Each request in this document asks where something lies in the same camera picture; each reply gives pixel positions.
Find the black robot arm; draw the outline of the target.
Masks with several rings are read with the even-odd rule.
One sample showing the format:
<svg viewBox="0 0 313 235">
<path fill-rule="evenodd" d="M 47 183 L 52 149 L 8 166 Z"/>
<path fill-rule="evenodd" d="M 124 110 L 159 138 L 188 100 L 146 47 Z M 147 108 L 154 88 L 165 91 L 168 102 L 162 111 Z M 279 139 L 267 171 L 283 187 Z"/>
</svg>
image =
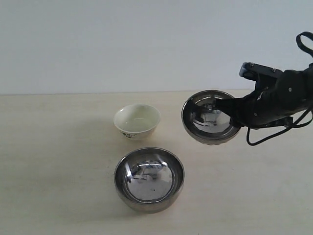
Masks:
<svg viewBox="0 0 313 235">
<path fill-rule="evenodd" d="M 307 109 L 313 103 L 313 68 L 285 70 L 246 62 L 239 75 L 255 81 L 242 98 L 218 99 L 215 108 L 231 117 L 235 126 L 258 128 Z"/>
</svg>

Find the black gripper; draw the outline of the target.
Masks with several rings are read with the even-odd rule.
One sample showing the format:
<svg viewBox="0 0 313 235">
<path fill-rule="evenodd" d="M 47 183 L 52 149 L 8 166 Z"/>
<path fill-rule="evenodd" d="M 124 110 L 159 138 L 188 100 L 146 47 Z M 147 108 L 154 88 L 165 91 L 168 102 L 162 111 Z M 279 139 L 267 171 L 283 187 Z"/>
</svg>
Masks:
<svg viewBox="0 0 313 235">
<path fill-rule="evenodd" d="M 244 98 L 216 99 L 214 107 L 231 117 L 235 128 L 259 129 L 306 109 L 306 78 L 286 70 L 277 78 L 261 76 Z"/>
</svg>

